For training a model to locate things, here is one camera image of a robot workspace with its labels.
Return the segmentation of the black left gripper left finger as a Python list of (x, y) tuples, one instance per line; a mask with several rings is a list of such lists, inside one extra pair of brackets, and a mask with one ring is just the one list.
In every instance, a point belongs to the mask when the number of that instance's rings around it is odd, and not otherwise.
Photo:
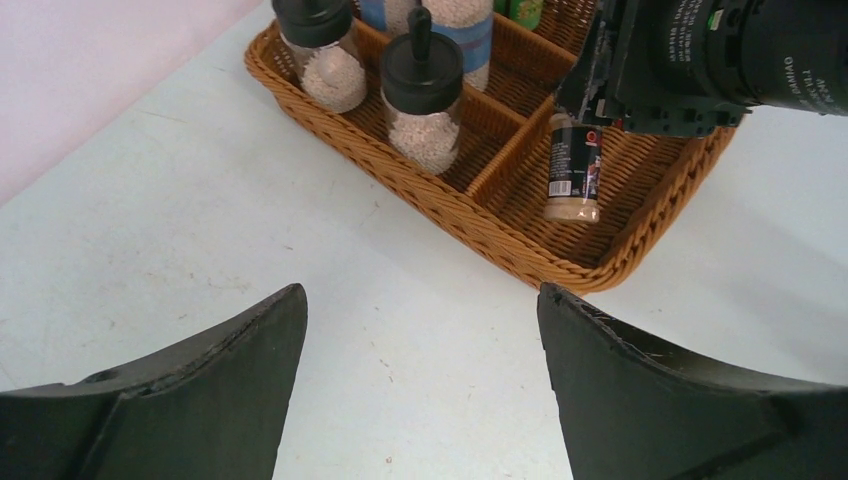
[(1, 395), (5, 479), (269, 479), (307, 331), (291, 284), (75, 384)]

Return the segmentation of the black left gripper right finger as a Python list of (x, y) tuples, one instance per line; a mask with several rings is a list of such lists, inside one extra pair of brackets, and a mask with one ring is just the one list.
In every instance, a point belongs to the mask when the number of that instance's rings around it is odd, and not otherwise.
[(545, 283), (537, 318), (577, 479), (843, 479), (847, 390), (728, 364)]

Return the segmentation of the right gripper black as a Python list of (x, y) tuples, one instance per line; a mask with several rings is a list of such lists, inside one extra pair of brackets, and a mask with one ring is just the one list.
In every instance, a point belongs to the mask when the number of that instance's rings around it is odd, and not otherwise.
[(702, 138), (736, 128), (746, 95), (720, 84), (713, 39), (739, 1), (598, 1), (577, 60), (555, 91), (576, 124)]

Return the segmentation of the yellow-cap sauce bottle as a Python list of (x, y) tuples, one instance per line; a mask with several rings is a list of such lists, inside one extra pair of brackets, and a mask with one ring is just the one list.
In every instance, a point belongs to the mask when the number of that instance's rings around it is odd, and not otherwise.
[(494, 11), (517, 25), (535, 30), (544, 8), (544, 0), (495, 0)]

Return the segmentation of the black-lid spice jar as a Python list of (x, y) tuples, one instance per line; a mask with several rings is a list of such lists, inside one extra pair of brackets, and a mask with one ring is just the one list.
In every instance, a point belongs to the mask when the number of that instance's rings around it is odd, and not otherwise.
[(551, 140), (544, 218), (597, 223), (602, 130), (575, 123), (566, 113), (549, 120)]

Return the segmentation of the blue-label silver-lid jar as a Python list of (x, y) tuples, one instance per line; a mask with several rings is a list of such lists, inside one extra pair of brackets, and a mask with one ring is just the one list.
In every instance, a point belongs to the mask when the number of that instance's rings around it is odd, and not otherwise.
[(433, 30), (451, 38), (463, 55), (464, 79), (485, 91), (489, 83), (494, 28), (492, 0), (423, 0)]
[(419, 5), (416, 0), (361, 0), (360, 18), (390, 37), (409, 31), (407, 17)]

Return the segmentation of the black-spout-lid jar white beads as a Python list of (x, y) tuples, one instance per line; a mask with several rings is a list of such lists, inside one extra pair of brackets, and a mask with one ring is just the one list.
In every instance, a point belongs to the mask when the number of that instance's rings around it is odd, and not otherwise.
[(459, 155), (464, 59), (450, 37), (433, 30), (430, 11), (415, 6), (408, 32), (380, 56), (381, 95), (392, 147), (433, 175)]

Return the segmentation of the large black-lid jar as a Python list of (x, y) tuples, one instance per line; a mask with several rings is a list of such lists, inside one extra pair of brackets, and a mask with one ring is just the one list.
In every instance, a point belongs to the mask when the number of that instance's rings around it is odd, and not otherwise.
[(302, 90), (335, 113), (357, 108), (367, 96), (367, 81), (351, 3), (273, 0), (271, 5)]

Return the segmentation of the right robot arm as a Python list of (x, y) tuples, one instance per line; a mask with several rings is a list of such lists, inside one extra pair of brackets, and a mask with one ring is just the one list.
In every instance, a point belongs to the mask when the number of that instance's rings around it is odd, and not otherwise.
[(755, 107), (845, 116), (843, 1), (600, 1), (555, 108), (578, 124), (672, 137)]

